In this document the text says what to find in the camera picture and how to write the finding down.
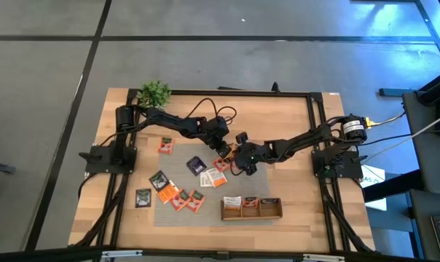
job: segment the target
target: gray fabric mat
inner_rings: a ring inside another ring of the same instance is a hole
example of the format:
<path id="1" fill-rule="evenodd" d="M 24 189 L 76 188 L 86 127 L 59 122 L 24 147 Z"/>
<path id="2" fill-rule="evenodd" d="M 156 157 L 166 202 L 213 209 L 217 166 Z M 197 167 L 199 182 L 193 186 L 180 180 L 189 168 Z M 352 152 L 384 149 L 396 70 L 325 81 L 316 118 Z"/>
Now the gray fabric mat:
<path id="1" fill-rule="evenodd" d="M 206 145 L 176 145 L 171 155 L 160 154 L 159 169 L 172 180 L 178 188 L 183 188 L 188 194 L 192 189 L 198 190 L 205 196 L 205 201 L 197 213 L 184 207 L 178 212 L 171 203 L 165 205 L 157 197 L 155 201 L 155 226 L 257 226 L 272 225 L 272 221 L 225 221 L 221 220 L 220 200 L 223 197 L 269 197 L 267 171 L 263 163 L 258 163 L 257 172 L 251 176 L 245 173 L 234 176 L 224 171 L 227 183 L 217 188 L 201 188 L 199 175 L 194 176 L 186 163 L 198 156 L 212 168 L 212 161 L 218 157 L 214 150 Z"/>

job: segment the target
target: potted plant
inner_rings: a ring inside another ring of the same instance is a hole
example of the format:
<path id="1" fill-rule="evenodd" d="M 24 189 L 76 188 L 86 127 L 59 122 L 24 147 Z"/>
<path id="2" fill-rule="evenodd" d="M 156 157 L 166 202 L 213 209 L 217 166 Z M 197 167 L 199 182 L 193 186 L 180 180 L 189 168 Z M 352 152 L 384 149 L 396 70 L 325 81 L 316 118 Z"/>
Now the potted plant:
<path id="1" fill-rule="evenodd" d="M 168 84 L 157 80 L 141 84 L 136 97 L 139 98 L 140 106 L 163 109 L 167 105 L 170 94 Z"/>

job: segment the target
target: wooden compartment box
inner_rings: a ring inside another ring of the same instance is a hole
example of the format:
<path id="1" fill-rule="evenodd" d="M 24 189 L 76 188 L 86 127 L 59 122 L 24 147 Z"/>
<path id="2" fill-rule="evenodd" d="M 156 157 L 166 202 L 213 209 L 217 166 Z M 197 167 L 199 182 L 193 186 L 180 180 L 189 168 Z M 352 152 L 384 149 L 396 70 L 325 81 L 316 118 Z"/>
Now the wooden compartment box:
<path id="1" fill-rule="evenodd" d="M 273 203 L 265 203 L 270 202 L 271 199 L 276 199 L 276 201 Z M 220 208 L 222 221 L 277 219 L 283 217 L 281 199 L 279 198 L 259 199 L 259 205 L 257 207 L 243 207 L 243 205 L 241 205 L 239 210 L 225 210 L 223 200 L 221 200 Z"/>

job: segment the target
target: wooden tabletop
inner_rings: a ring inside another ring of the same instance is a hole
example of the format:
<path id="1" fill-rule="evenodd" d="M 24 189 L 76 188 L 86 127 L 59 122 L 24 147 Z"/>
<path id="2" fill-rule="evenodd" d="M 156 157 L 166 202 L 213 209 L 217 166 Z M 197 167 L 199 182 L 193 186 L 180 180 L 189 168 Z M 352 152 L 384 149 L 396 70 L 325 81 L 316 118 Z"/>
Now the wooden tabletop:
<path id="1" fill-rule="evenodd" d="M 127 89 L 109 89 L 95 138 L 101 143 L 115 132 L 115 108 L 126 101 Z M 199 95 L 172 95 L 166 111 L 186 116 L 203 97 Z M 304 98 L 266 98 L 244 96 L 213 96 L 217 108 L 233 106 L 237 116 L 229 126 L 226 142 L 246 131 L 251 142 L 288 139 L 310 128 Z M 338 93 L 323 93 L 326 117 L 343 116 Z M 315 105 L 316 122 L 318 109 Z M 231 116 L 225 110 L 222 116 Z M 193 116 L 213 118 L 210 103 L 203 103 Z M 280 197 L 283 217 L 271 226 L 154 226 L 155 194 L 152 206 L 135 208 L 135 190 L 151 188 L 148 178 L 158 171 L 160 137 L 175 138 L 178 144 L 203 143 L 183 138 L 164 127 L 151 126 L 139 132 L 136 140 L 138 156 L 134 173 L 130 175 L 124 211 L 118 236 L 118 247 L 188 250 L 261 250 L 283 252 L 327 252 L 329 246 L 323 218 L 323 205 L 318 181 L 313 175 L 311 148 L 297 152 L 284 163 L 267 165 L 270 197 Z M 109 174 L 98 174 L 82 189 L 69 243 L 78 242 L 91 228 L 103 209 Z M 370 248 L 374 248 L 371 228 L 361 189 L 351 179 L 339 179 L 345 217 L 357 235 Z M 105 243 L 109 243 L 113 215 L 109 219 Z M 337 247 L 342 249 L 338 223 L 333 218 Z"/>

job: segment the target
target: concrete floor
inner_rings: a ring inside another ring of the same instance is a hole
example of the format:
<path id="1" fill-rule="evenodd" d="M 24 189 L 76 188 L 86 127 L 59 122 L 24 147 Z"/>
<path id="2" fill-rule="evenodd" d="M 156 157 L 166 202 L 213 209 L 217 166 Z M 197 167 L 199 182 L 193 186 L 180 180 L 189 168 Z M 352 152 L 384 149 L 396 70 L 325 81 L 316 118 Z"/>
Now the concrete floor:
<path id="1" fill-rule="evenodd" d="M 119 0 L 111 6 L 103 35 L 428 36 L 410 3 L 271 3 Z M 0 0 L 0 34 L 93 35 L 103 4 Z M 440 35 L 440 6 L 436 1 L 423 4 Z M 17 167 L 13 176 L 0 173 L 0 252 L 23 248 L 89 48 L 86 41 L 0 41 L 0 162 Z M 402 112 L 401 99 L 381 98 L 379 88 L 417 89 L 439 74 L 440 54 L 430 44 L 101 42 L 38 248 L 66 246 L 85 166 L 77 153 L 87 151 L 93 141 L 109 87 L 135 88 L 162 79 L 173 89 L 222 85 L 269 90 L 277 81 L 282 90 L 340 92 L 346 114 L 379 121 Z M 369 140 L 408 132 L 406 119 L 401 119 L 370 130 Z M 361 153 L 370 155 L 390 144 L 367 146 Z M 413 170 L 417 160 L 412 143 L 378 156 L 370 165 L 388 172 Z M 391 253 L 400 241 L 386 247 L 384 237 L 396 239 L 395 234 L 374 234 L 377 249 Z M 406 239 L 402 233 L 397 237 Z"/>

